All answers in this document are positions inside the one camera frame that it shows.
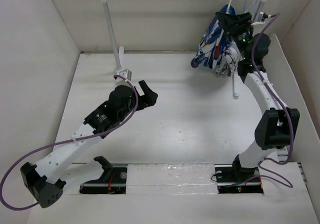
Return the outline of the wooden clothes hanger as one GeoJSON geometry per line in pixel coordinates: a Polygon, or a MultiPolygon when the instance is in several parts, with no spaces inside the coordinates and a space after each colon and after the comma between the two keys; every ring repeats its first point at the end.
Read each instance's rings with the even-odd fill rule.
{"type": "MultiPolygon", "coordinates": [[[[229,0],[228,6],[227,6],[227,9],[226,9],[226,12],[225,12],[226,14],[229,13],[229,9],[230,9],[231,3],[232,3],[232,0],[229,0]]],[[[219,38],[218,38],[217,41],[216,41],[216,46],[217,46],[217,47],[218,47],[219,44],[220,44],[221,38],[223,37],[223,33],[224,33],[224,30],[223,30],[222,27],[221,27],[220,36],[219,36],[219,38]]]]}

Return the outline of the blue red white patterned trousers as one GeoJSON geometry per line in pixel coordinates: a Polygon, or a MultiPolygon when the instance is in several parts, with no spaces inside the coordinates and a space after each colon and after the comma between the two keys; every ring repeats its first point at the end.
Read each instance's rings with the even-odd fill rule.
{"type": "Polygon", "coordinates": [[[230,44],[228,39],[221,36],[221,33],[222,28],[215,16],[202,36],[195,57],[190,62],[193,68],[203,65],[213,69],[221,62],[223,52],[230,44]]]}

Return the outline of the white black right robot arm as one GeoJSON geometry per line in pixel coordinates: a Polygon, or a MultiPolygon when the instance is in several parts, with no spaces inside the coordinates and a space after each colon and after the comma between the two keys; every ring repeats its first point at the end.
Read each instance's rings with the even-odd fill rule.
{"type": "Polygon", "coordinates": [[[235,157],[230,170],[221,173],[231,177],[233,186],[236,186],[260,178],[261,175],[255,173],[276,149],[288,146],[288,153],[292,154],[300,113],[281,100],[268,79],[263,58],[269,52],[271,40],[264,32],[253,34],[251,14],[217,12],[215,16],[226,37],[235,43],[241,54],[238,75],[252,92],[262,112],[253,143],[235,157]]]}

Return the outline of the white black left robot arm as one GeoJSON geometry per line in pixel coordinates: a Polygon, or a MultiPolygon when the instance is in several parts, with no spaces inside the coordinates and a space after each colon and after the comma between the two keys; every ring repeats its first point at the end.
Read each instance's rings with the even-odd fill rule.
{"type": "Polygon", "coordinates": [[[115,87],[108,100],[84,119],[71,140],[58,145],[56,150],[35,164],[27,162],[20,168],[24,185],[42,208],[53,205],[73,185],[113,181],[114,167],[103,156],[95,157],[82,168],[70,169],[69,166],[90,147],[126,123],[135,111],[156,104],[158,94],[144,80],[139,81],[139,85],[143,95],[125,80],[124,85],[115,87]]]}

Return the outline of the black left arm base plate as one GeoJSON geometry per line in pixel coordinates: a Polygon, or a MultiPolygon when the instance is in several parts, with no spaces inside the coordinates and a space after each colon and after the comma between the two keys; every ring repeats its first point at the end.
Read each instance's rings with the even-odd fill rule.
{"type": "Polygon", "coordinates": [[[81,194],[125,194],[127,183],[127,164],[111,164],[103,156],[94,158],[99,163],[102,174],[80,185],[81,194]]]}

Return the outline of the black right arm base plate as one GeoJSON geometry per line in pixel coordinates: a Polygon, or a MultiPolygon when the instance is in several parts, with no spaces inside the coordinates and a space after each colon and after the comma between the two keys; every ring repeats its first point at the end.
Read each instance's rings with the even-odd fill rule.
{"type": "Polygon", "coordinates": [[[215,164],[215,173],[211,180],[217,184],[218,194],[263,194],[258,168],[244,169],[236,172],[231,164],[215,164]]]}

